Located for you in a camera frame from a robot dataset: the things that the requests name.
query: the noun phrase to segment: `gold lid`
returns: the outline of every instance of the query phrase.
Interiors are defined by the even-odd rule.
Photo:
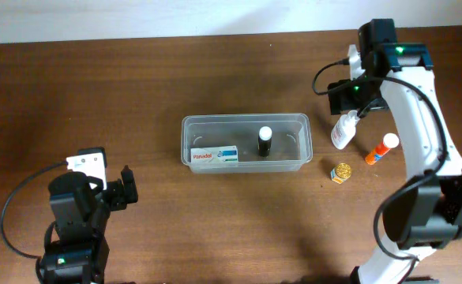
[[[340,178],[349,178],[351,176],[351,168],[346,163],[341,163],[336,166],[336,174]]]

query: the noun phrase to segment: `wooden tabletop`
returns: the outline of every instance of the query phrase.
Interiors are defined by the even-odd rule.
[[[438,100],[462,154],[462,27],[400,29],[403,42],[431,53]],[[112,39],[0,45],[0,211],[27,175],[104,146],[108,180],[129,165],[139,202],[114,212],[106,283],[279,283],[303,275],[346,276],[376,246],[379,203],[405,180],[404,157],[392,150],[375,166],[363,156],[385,133],[389,112],[359,123],[336,150],[327,97],[313,75],[344,58],[356,31],[165,39]],[[347,67],[318,87],[348,77]],[[196,175],[180,160],[182,119],[193,114],[304,113],[314,157],[300,171]],[[353,176],[329,179],[337,163]],[[37,178],[11,203],[6,233],[21,250],[43,254],[54,219],[48,183]],[[442,283],[462,283],[462,241],[415,269]],[[0,238],[0,283],[35,283],[34,261]]]

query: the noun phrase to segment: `wire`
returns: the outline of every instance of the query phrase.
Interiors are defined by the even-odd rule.
[[[353,87],[353,86],[355,86],[357,84],[366,83],[366,82],[389,81],[389,82],[393,82],[393,83],[396,83],[396,84],[401,84],[401,85],[403,85],[403,86],[405,86],[407,88],[410,88],[415,93],[417,93],[417,95],[420,97],[420,99],[423,100],[423,102],[429,108],[429,111],[431,112],[431,114],[432,114],[432,116],[434,118],[434,122],[436,123],[436,127],[438,128],[438,134],[439,134],[439,137],[440,137],[440,140],[441,140],[441,154],[438,157],[439,164],[433,170],[430,170],[430,171],[426,172],[426,174],[422,178],[420,178],[418,181],[413,182],[410,185],[401,187],[396,192],[394,192],[391,196],[387,197],[380,204],[380,206],[376,210],[376,213],[374,214],[373,235],[374,235],[374,240],[377,242],[377,245],[380,248],[380,250],[384,254],[386,254],[387,256],[392,257],[393,259],[396,259],[396,260],[411,260],[411,266],[408,269],[407,274],[399,281],[399,283],[402,283],[410,275],[410,273],[415,268],[416,263],[419,262],[420,260],[419,260],[419,258],[417,256],[413,256],[413,255],[410,255],[410,256],[397,256],[397,255],[393,254],[392,252],[390,252],[383,245],[383,243],[381,242],[379,232],[378,232],[378,223],[380,221],[381,214],[383,213],[385,208],[387,208],[387,206],[389,206],[394,200],[396,200],[397,198],[399,198],[400,196],[402,196],[406,192],[408,192],[408,191],[410,191],[412,189],[415,189],[415,188],[419,187],[420,185],[428,182],[430,179],[434,178],[436,176],[436,173],[443,167],[443,165],[446,162],[446,158],[448,157],[448,145],[447,145],[447,142],[446,142],[445,130],[443,129],[443,124],[441,123],[441,119],[439,117],[439,114],[436,111],[436,108],[434,107],[433,103],[429,100],[429,97],[427,97],[426,94],[424,94],[419,88],[417,88],[413,84],[410,84],[410,83],[408,83],[406,81],[403,81],[403,80],[400,80],[400,79],[396,79],[396,78],[392,78],[392,77],[369,77],[368,76],[368,77],[363,77],[363,78],[359,78],[359,79],[356,79],[356,80],[349,81],[349,82],[347,82],[345,84],[342,84],[340,86],[337,86],[337,87],[332,88],[332,89],[330,89],[328,91],[325,91],[325,92],[318,92],[315,89],[315,83],[317,81],[318,75],[320,75],[320,73],[323,70],[325,70],[325,69],[327,69],[327,68],[329,68],[331,66],[343,64],[343,63],[339,63],[339,62],[334,62],[332,64],[327,65],[326,67],[324,67],[320,71],[318,71],[317,75],[315,75],[315,78],[314,78],[313,83],[312,83],[312,89],[314,90],[314,92],[317,95],[325,95],[325,94],[329,94],[329,93],[332,93],[332,92],[338,92],[338,91],[340,91],[342,89]]]
[[[20,184],[17,185],[17,187],[8,196],[8,199],[6,200],[6,203],[4,204],[4,207],[2,208],[2,213],[1,213],[1,218],[0,218],[0,233],[1,233],[2,240],[4,241],[6,246],[9,249],[11,249],[12,251],[14,251],[17,255],[23,256],[23,257],[26,257],[26,258],[30,258],[30,259],[39,259],[41,257],[41,256],[34,256],[34,255],[31,255],[31,254],[22,252],[18,248],[15,248],[8,241],[8,238],[6,237],[6,234],[4,233],[4,217],[6,215],[6,208],[8,207],[9,202],[11,202],[11,200],[13,199],[15,194],[17,194],[17,192],[20,191],[20,189],[22,189],[25,185],[27,185],[31,180],[33,180],[34,178],[40,176],[41,174],[46,173],[49,170],[53,170],[56,167],[64,166],[64,165],[67,165],[66,161],[55,163],[55,164],[53,164],[51,166],[47,166],[46,168],[44,168],[42,170],[39,170],[38,172],[32,174],[31,176],[25,178]]]

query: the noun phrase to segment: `bottle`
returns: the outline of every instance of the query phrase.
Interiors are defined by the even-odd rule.
[[[263,126],[259,130],[259,155],[261,157],[269,156],[271,150],[272,130],[268,126]]]
[[[341,115],[340,120],[334,125],[331,132],[331,139],[334,147],[343,149],[355,136],[355,126],[360,118],[357,116],[357,110],[350,110],[348,114]]]
[[[394,133],[385,134],[383,141],[366,156],[366,163],[374,165],[383,155],[387,154],[390,149],[399,145],[399,137]]]

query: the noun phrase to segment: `white wall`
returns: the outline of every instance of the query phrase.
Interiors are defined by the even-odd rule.
[[[0,0],[0,43],[462,24],[462,0]]]

